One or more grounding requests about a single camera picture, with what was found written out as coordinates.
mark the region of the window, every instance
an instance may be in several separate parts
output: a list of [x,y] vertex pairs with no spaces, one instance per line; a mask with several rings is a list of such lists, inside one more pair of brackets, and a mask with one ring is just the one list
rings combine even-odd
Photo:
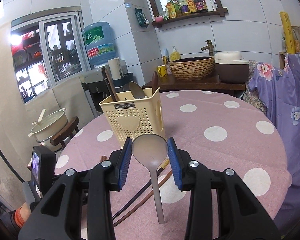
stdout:
[[79,26],[77,13],[63,13],[13,27],[11,52],[24,103],[88,70]]

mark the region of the pink tablecloth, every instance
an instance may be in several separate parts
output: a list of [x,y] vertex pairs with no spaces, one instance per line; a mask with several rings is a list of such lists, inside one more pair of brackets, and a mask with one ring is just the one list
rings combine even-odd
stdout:
[[[264,114],[226,94],[175,91],[160,95],[166,137],[173,136],[179,149],[188,151],[192,159],[209,169],[234,169],[274,218],[291,184],[291,176],[282,140]],[[58,160],[56,173],[69,168],[91,169],[102,155],[109,157],[118,149],[119,143],[101,115],[69,142]],[[169,171],[170,166],[161,176]],[[132,157],[126,185],[121,192],[111,192],[112,213],[123,207],[149,179],[149,172]],[[171,177],[162,186],[161,195],[165,224],[158,223],[151,198],[115,227],[116,239],[184,239],[190,193],[178,191]],[[214,237],[218,236],[216,203],[213,194]]]

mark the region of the green packet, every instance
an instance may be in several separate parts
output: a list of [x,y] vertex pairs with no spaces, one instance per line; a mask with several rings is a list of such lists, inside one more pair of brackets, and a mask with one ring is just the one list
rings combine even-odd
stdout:
[[139,22],[139,25],[141,27],[147,28],[150,22],[146,19],[145,14],[142,12],[141,9],[138,9],[138,8],[135,8],[135,9],[136,9],[136,17]]

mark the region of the screw head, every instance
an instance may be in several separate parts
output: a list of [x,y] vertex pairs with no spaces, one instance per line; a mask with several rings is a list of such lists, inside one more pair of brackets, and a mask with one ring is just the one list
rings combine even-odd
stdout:
[[72,176],[74,174],[74,169],[69,169],[66,171],[67,176]]
[[199,163],[198,163],[197,161],[190,161],[190,162],[189,162],[189,165],[190,165],[191,167],[198,167],[198,166],[199,166]]
[[109,167],[111,165],[111,162],[110,161],[103,161],[102,163],[101,163],[101,166],[102,167]]
[[234,170],[232,170],[232,169],[226,169],[226,174],[228,176],[233,176],[234,175]]

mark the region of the small display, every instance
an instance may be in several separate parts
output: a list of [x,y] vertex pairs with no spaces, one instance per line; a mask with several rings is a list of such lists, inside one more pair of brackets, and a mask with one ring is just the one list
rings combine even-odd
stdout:
[[39,184],[39,166],[40,165],[40,159],[39,156],[36,154],[36,152],[33,152],[32,154],[32,174],[36,180],[36,182]]

